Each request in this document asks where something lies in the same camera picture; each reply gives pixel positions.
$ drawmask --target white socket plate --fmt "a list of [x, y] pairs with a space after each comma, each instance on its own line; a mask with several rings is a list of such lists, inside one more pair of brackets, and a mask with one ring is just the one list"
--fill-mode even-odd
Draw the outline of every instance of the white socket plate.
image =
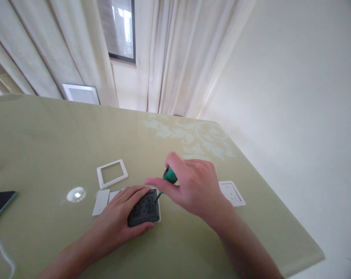
[[[102, 169], [104, 169], [106, 167], [109, 167], [111, 165], [117, 164], [117, 163], [120, 163], [121, 168], [122, 168], [122, 172], [124, 173], [124, 175], [120, 176], [120, 177], [118, 177], [118, 178], [116, 178], [114, 180], [111, 180], [111, 181], [109, 181], [107, 183], [104, 183], [103, 182]], [[114, 161], [114, 162], [106, 164], [106, 165], [103, 165], [101, 167], [98, 167], [97, 168], [97, 173], [98, 173], [99, 187], [101, 189], [107, 188], [108, 186], [111, 186], [111, 185], [113, 185], [113, 184], [115, 184], [115, 183], [117, 183], [117, 182], [119, 182], [119, 181], [121, 181], [121, 180], [123, 180], [123, 179], [125, 179], [125, 178], [127, 178], [129, 176], [128, 172], [126, 171], [126, 168], [125, 168], [125, 165], [124, 165], [124, 161], [122, 161], [122, 159]]]

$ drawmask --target table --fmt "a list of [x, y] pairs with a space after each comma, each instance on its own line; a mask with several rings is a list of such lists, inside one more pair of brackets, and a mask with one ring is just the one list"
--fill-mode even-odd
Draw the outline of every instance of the table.
[[[0, 191], [18, 196], [0, 216], [0, 243], [16, 263], [14, 278], [34, 278], [92, 224], [96, 168], [123, 159], [129, 177], [117, 191], [162, 176], [170, 151], [214, 163], [246, 201], [236, 212], [284, 276], [324, 254], [239, 148], [215, 122], [27, 95], [0, 97]], [[66, 199], [76, 187], [79, 202]], [[82, 278], [235, 278], [216, 234], [160, 198], [161, 222], [91, 266]], [[0, 256], [0, 278], [10, 274]]]

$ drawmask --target white curtain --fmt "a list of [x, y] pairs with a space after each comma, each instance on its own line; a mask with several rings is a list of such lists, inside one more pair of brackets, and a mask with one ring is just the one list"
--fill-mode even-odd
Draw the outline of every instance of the white curtain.
[[136, 22], [138, 108], [194, 117], [242, 0], [152, 0]]
[[63, 83], [85, 85], [118, 107], [96, 0], [1, 0], [0, 63], [26, 94], [63, 98]]

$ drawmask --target switch cover plate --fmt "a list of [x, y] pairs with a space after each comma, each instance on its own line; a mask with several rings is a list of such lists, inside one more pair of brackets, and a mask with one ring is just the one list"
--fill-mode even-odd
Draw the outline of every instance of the switch cover plate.
[[224, 196], [232, 203], [234, 207], [246, 205], [242, 195], [236, 188], [233, 181], [219, 181], [219, 187], [221, 188]]

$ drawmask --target white frame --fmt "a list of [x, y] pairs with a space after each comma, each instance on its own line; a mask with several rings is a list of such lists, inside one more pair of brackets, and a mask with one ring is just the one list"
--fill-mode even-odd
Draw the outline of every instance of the white frame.
[[[120, 177], [118, 177], [118, 178], [116, 178], [114, 180], [111, 180], [111, 181], [109, 181], [107, 183], [104, 183], [103, 175], [102, 175], [102, 169], [104, 169], [106, 167], [109, 167], [111, 165], [117, 164], [117, 163], [120, 163], [121, 168], [122, 168], [122, 172], [124, 173], [124, 175], [120, 176]], [[117, 183], [117, 182], [119, 182], [119, 181], [121, 181], [121, 180], [123, 180], [123, 179], [125, 179], [125, 178], [127, 178], [129, 176], [128, 172], [126, 171], [126, 168], [125, 168], [125, 165], [124, 165], [124, 161], [122, 161], [122, 159], [114, 161], [114, 162], [106, 164], [106, 165], [103, 165], [101, 167], [98, 167], [97, 168], [97, 173], [98, 173], [98, 180], [99, 180], [99, 187], [100, 187], [100, 189], [107, 188], [108, 186], [111, 186], [111, 185], [113, 185], [113, 184], [115, 184], [115, 183]]]
[[73, 97], [72, 97], [72, 95], [71, 95], [71, 92], [69, 91], [69, 89], [90, 90], [90, 91], [93, 92], [95, 103], [96, 103], [97, 105], [100, 105], [100, 101], [99, 101], [97, 89], [96, 89], [95, 87], [81, 86], [81, 85], [73, 85], [73, 84], [64, 84], [64, 83], [63, 83], [63, 88], [64, 88], [64, 91], [65, 91], [65, 93], [66, 93], [66, 95], [67, 95], [67, 100], [69, 100], [69, 101], [74, 101], [74, 100], [73, 100]]
[[[152, 188], [152, 189], [156, 189], [156, 193], [157, 193], [157, 195], [159, 195], [159, 190], [157, 188]], [[160, 217], [160, 219], [156, 222], [153, 222], [153, 223], [158, 223], [161, 221], [160, 199], [158, 199], [157, 202], [159, 203], [159, 217]]]

